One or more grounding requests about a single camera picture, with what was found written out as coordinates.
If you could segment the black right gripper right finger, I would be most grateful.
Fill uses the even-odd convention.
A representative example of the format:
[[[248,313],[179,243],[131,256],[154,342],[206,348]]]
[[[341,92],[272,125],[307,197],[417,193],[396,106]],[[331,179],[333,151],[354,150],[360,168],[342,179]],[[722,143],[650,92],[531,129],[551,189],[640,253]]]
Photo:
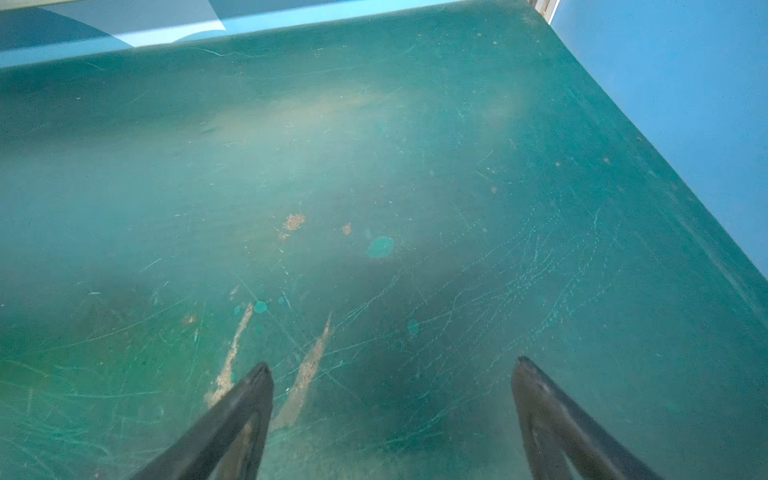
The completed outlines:
[[[511,390],[534,479],[658,479],[530,358],[521,356]]]

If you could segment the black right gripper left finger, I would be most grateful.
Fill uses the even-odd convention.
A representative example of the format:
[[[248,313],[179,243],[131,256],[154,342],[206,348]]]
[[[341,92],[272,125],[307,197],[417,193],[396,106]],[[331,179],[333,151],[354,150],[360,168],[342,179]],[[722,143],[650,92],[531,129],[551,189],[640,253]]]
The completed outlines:
[[[135,479],[255,479],[273,407],[274,382],[255,365],[175,444]]]

